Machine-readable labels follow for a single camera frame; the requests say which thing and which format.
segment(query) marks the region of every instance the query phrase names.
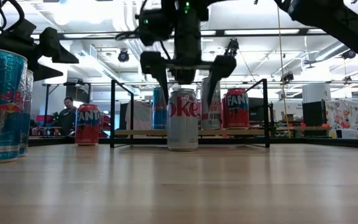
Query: person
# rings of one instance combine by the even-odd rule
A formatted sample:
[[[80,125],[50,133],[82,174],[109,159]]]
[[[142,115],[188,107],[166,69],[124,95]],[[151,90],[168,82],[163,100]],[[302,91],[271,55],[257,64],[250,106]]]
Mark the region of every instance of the person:
[[[62,127],[61,135],[69,136],[72,131],[74,131],[76,110],[77,108],[73,104],[73,98],[68,96],[64,100],[66,108],[62,110],[59,114],[59,123]]]

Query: ceiling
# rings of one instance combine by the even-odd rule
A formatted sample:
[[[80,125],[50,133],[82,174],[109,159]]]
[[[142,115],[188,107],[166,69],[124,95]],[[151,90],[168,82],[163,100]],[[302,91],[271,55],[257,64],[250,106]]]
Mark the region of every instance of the ceiling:
[[[27,20],[34,23],[37,28],[35,33],[42,32],[46,27],[53,27],[60,33],[84,33],[84,32],[119,32],[132,30],[137,26],[134,14],[139,12],[141,0],[65,0],[65,4],[44,3],[42,0],[17,0],[22,6]],[[346,5],[358,13],[358,2],[351,4],[351,0],[344,0]],[[148,0],[146,9],[160,7],[157,0]],[[4,6],[8,25],[17,19],[14,8],[7,3]],[[254,5],[250,0],[226,1],[213,4],[209,7],[210,20],[202,23],[203,30],[244,30],[251,29],[263,32],[261,29],[278,29],[277,5],[273,0],[259,1]],[[304,25],[292,21],[284,12],[280,11],[280,27],[283,29],[301,29]],[[331,57],[323,62],[313,64],[316,68],[307,69],[309,65],[303,62],[311,55],[327,49],[328,47],[340,45],[335,38],[329,35],[313,36],[248,36],[239,37],[236,34],[225,37],[204,37],[202,40],[203,60],[212,61],[215,56],[222,54],[230,38],[237,38],[239,51],[237,51],[237,68],[232,75],[223,80],[230,82],[256,81],[267,78],[268,81],[280,81],[282,75],[281,67],[286,66],[286,72],[293,72],[296,81],[302,80],[343,80],[345,76],[352,76],[358,80],[358,56],[353,59]],[[173,55],[173,42],[164,43],[169,54]],[[120,82],[148,82],[155,83],[150,75],[139,72],[139,54],[144,50],[158,50],[163,55],[159,44],[153,47],[144,47],[139,40],[115,41],[104,40],[72,40],[65,43],[65,47],[76,54],[85,52],[93,46],[98,53],[95,58],[80,59],[80,64],[69,65],[69,78],[83,78],[90,82],[109,82],[101,70],[106,69]],[[120,49],[128,49],[129,61],[120,63],[117,55]],[[196,80],[208,76],[207,71],[198,73]],[[237,85],[225,85],[230,88]],[[140,91],[143,97],[152,91],[155,85],[133,85]],[[333,90],[343,88],[344,85],[332,86]],[[269,85],[269,92],[280,91],[280,85]],[[301,85],[287,85],[288,92],[301,91]],[[358,85],[351,88],[358,92]],[[109,91],[96,87],[93,91]]]

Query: wooden table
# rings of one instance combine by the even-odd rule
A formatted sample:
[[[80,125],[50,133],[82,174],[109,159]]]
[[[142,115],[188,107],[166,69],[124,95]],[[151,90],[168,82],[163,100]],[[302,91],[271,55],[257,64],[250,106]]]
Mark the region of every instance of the wooden table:
[[[358,224],[358,149],[31,147],[0,164],[0,224]]]

